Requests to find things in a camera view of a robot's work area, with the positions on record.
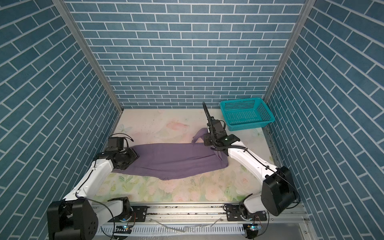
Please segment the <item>purple trousers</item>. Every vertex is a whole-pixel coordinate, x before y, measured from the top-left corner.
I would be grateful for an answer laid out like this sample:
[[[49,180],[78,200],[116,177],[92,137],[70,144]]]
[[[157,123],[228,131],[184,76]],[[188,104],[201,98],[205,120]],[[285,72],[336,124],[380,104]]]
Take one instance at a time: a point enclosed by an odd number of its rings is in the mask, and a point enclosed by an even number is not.
[[[229,166],[228,156],[198,143],[207,128],[200,129],[190,144],[157,143],[133,146],[139,155],[127,169],[114,173],[155,177],[163,181],[183,179]]]

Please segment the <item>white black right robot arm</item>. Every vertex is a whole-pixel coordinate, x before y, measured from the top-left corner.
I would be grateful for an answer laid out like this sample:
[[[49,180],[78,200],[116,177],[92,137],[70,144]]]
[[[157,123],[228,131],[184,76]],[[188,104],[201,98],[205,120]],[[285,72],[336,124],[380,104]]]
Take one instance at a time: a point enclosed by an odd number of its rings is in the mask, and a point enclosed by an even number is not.
[[[242,218],[249,219],[258,212],[279,216],[295,201],[298,203],[301,201],[287,167],[279,168],[263,160],[247,148],[237,136],[227,135],[226,131],[219,132],[209,128],[203,140],[206,146],[239,162],[259,181],[261,185],[259,192],[248,195],[239,203]]]

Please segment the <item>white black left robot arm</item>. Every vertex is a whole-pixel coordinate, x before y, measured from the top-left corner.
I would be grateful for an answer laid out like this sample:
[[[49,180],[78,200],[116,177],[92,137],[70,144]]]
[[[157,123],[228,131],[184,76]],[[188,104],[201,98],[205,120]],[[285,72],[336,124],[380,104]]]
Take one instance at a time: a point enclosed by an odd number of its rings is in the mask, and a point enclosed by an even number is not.
[[[89,170],[71,192],[49,205],[49,239],[91,240],[108,221],[134,221],[136,213],[127,197],[102,203],[96,201],[94,196],[113,170],[126,170],[138,158],[139,155],[132,148],[97,154]]]

